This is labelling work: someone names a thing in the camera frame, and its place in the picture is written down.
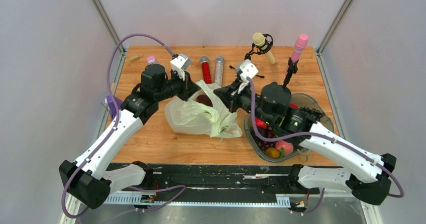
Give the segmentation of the dark red fruit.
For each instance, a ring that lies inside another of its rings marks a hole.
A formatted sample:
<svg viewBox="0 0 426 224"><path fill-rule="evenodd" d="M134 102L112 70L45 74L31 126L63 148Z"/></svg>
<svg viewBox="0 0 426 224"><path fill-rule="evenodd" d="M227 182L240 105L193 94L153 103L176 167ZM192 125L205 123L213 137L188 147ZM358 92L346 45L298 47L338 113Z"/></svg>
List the dark red fruit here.
<svg viewBox="0 0 426 224"><path fill-rule="evenodd" d="M204 104L206 106L212 107L212 101L206 94L201 94L196 98L198 103Z"/></svg>

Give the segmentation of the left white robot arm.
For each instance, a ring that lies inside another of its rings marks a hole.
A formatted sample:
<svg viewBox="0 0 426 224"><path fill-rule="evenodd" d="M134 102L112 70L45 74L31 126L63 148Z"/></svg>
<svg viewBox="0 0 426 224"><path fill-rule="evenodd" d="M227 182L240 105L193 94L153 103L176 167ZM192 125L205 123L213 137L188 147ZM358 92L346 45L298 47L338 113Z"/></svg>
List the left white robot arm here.
<svg viewBox="0 0 426 224"><path fill-rule="evenodd" d="M187 101L199 89L183 66L173 65L167 75L164 66L147 65L141 82L125 98L111 124L93 145L75 161L60 164L65 193L87 208L96 209L118 190L134 185L149 190L154 177L146 164L136 161L115 171L107 171L107 167L124 143L158 110L159 102L175 96Z"/></svg>

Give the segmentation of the pale green plastic bag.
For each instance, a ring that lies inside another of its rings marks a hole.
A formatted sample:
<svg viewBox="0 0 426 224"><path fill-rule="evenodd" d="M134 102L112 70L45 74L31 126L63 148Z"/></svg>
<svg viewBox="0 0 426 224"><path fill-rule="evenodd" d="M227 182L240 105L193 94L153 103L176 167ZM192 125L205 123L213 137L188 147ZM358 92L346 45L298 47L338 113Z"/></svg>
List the pale green plastic bag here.
<svg viewBox="0 0 426 224"><path fill-rule="evenodd" d="M214 90L220 86L216 83L206 84L203 80L196 84L201 90L188 101L175 97L165 106L165 117L172 130L180 134L208 135L211 138L241 137L237 114L231 113L214 94ZM196 101L201 94L211 99L212 107Z"/></svg>

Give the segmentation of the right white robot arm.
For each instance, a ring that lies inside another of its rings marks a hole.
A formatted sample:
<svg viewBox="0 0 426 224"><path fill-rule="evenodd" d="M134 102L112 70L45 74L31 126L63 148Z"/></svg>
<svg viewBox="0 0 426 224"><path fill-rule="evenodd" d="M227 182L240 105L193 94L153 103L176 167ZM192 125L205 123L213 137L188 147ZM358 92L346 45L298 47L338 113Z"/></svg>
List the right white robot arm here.
<svg viewBox="0 0 426 224"><path fill-rule="evenodd" d="M339 168L315 168L294 165L287 178L292 192L304 188L349 191L357 199L380 205L397 183L393 170L396 158L377 155L351 144L327 129L317 113L290 105L288 88L273 82L255 92L251 79L236 80L214 90L231 112L242 109L250 114L256 137L264 142L285 140L294 146L316 151L339 164Z"/></svg>

